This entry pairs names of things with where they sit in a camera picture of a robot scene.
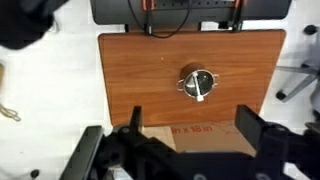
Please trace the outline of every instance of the wooden board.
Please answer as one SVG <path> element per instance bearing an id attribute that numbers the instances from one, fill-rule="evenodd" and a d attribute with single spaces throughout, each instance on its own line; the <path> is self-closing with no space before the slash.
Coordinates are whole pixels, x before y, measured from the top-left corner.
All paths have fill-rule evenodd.
<path id="1" fill-rule="evenodd" d="M 145 126 L 232 120 L 238 104 L 259 112 L 284 37 L 283 31 L 189 32 L 169 39 L 101 35 L 112 124 L 128 123 L 135 105 L 142 106 Z M 221 76 L 202 103 L 176 89 L 191 62 Z"/>

